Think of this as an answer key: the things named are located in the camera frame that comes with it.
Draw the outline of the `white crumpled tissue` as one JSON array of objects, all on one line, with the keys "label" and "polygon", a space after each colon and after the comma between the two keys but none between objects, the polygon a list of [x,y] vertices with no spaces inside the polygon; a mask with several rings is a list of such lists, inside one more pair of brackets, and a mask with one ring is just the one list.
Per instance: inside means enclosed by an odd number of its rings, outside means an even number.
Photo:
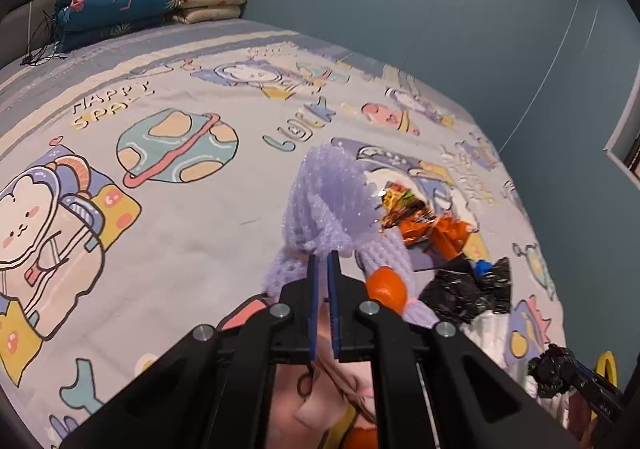
[{"label": "white crumpled tissue", "polygon": [[504,350],[508,335],[509,316],[506,313],[494,313],[487,310],[466,325],[462,323],[460,330],[471,339],[496,365],[506,369]]}]

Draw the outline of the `black plastic bag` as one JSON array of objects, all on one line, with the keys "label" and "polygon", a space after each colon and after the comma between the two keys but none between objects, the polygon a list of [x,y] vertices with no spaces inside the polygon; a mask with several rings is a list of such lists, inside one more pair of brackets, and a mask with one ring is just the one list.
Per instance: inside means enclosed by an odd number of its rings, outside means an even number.
[{"label": "black plastic bag", "polygon": [[567,393],[573,387],[576,373],[573,351],[555,344],[527,363],[527,374],[537,384],[540,398],[553,398]]},{"label": "black plastic bag", "polygon": [[436,270],[419,295],[422,303],[434,311],[440,320],[454,325],[468,325],[481,313],[510,313],[512,277],[509,258],[503,257],[492,264],[484,277],[474,275],[474,265],[464,255]]}]

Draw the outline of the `purple foam fruit net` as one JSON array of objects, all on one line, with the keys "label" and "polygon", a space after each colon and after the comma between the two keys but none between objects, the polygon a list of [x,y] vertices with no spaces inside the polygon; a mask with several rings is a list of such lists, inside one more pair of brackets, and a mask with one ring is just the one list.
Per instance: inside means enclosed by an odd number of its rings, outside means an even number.
[{"label": "purple foam fruit net", "polygon": [[356,255],[368,276],[383,266],[393,269],[408,295],[408,303],[401,306],[402,319],[434,327],[438,318],[418,299],[416,274],[400,231],[380,230],[375,193],[363,165],[342,148],[325,144],[310,149],[288,196],[283,247],[262,280],[262,291],[276,299],[285,284],[303,278],[309,256],[337,251],[344,257]]}]

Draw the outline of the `blue flamingo print quilt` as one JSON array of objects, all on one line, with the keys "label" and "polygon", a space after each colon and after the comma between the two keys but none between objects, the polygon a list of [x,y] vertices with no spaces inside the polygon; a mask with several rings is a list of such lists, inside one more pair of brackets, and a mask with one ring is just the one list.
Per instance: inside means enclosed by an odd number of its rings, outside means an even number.
[{"label": "blue flamingo print quilt", "polygon": [[55,50],[66,53],[100,40],[163,24],[181,0],[56,0]]}]

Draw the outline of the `orange snack wrapper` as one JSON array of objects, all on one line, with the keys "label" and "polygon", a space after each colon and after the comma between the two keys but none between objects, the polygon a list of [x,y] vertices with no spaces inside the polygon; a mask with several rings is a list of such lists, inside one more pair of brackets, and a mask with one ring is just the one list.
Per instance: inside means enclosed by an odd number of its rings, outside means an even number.
[{"label": "orange snack wrapper", "polygon": [[396,227],[406,247],[427,244],[446,261],[462,252],[474,231],[472,224],[457,217],[437,215],[430,204],[397,182],[386,184],[381,191],[381,203],[382,229]]}]

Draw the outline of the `cartoon space print bedsheet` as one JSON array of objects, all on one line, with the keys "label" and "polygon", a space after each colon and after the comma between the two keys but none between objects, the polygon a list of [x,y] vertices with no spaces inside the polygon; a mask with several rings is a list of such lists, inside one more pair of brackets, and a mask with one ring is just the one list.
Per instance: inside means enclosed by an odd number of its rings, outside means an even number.
[{"label": "cartoon space print bedsheet", "polygon": [[168,25],[1,72],[1,388],[41,448],[200,323],[272,301],[317,146],[474,227],[511,264],[506,371],[565,339],[534,228],[473,117],[392,66],[250,21]]}]

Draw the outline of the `orange peel near net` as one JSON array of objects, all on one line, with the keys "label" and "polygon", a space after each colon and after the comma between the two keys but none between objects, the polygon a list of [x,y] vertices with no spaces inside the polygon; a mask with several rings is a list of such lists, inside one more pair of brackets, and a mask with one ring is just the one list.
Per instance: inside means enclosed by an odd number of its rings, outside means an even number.
[{"label": "orange peel near net", "polygon": [[370,299],[402,315],[408,302],[408,291],[405,282],[392,268],[382,266],[374,270],[367,276],[366,287]]}]

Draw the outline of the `yellow rimmed trash bin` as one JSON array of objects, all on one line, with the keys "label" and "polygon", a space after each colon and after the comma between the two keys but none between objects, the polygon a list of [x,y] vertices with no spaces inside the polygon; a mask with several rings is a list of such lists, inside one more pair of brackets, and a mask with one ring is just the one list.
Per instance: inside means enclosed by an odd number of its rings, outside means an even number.
[{"label": "yellow rimmed trash bin", "polygon": [[603,377],[608,383],[618,386],[618,372],[615,356],[612,351],[603,351],[598,357],[596,373]]}]

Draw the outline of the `orange peel front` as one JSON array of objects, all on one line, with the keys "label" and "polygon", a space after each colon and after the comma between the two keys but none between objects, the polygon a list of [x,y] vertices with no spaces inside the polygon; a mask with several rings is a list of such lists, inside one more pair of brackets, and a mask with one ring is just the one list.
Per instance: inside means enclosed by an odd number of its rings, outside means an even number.
[{"label": "orange peel front", "polygon": [[350,427],[341,444],[342,449],[378,449],[378,430],[375,427]]}]

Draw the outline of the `window with dark frame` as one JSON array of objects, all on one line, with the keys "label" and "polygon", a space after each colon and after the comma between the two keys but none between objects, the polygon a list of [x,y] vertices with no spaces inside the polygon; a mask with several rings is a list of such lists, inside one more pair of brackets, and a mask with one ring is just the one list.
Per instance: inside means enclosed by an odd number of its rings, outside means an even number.
[{"label": "window with dark frame", "polygon": [[623,112],[603,151],[639,186],[639,74],[636,74]]}]

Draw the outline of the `grey upholstered headboard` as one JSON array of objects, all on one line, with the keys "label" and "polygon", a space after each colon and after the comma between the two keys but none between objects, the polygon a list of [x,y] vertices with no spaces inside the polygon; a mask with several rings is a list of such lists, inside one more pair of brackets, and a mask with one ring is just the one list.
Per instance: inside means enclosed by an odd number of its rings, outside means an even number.
[{"label": "grey upholstered headboard", "polygon": [[9,11],[1,20],[2,68],[50,42],[43,21],[52,16],[55,1],[11,0]]}]

